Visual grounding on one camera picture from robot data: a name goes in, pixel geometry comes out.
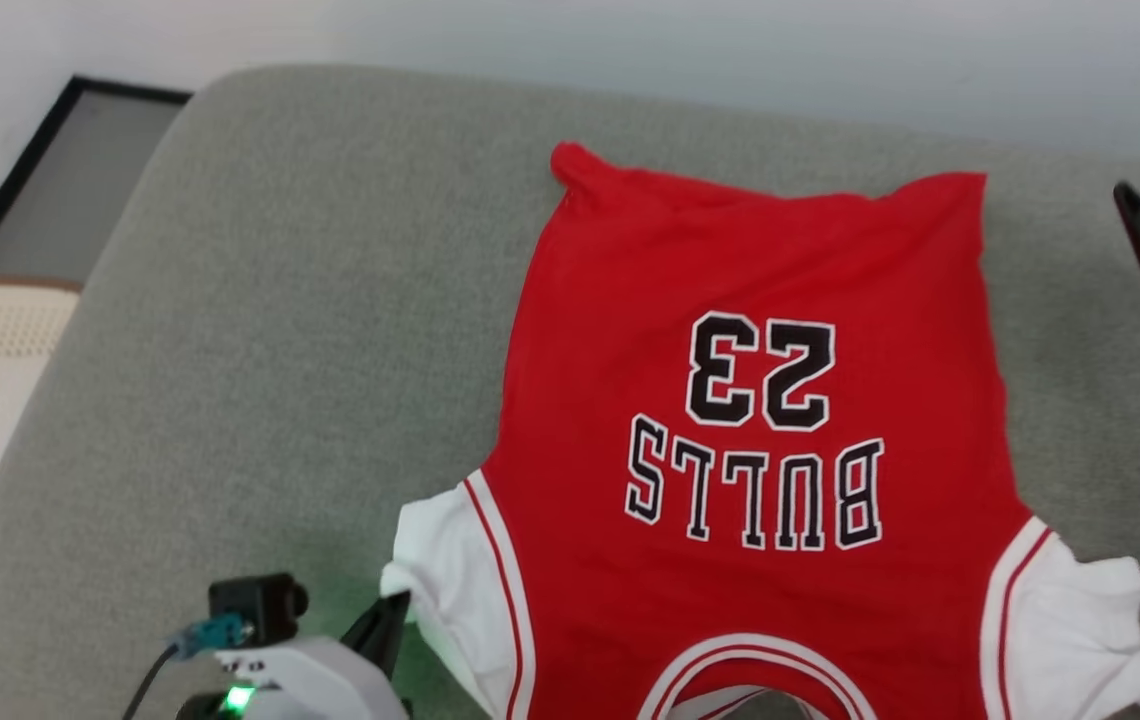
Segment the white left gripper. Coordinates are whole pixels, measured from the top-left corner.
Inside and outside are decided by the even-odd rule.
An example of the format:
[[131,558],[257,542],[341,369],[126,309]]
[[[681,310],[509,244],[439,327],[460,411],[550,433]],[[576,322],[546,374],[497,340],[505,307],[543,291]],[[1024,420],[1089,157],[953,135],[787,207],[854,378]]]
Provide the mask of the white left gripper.
[[390,680],[412,598],[407,591],[378,597],[341,643],[306,637],[214,652],[235,676],[223,712],[233,719],[401,719],[404,703]]

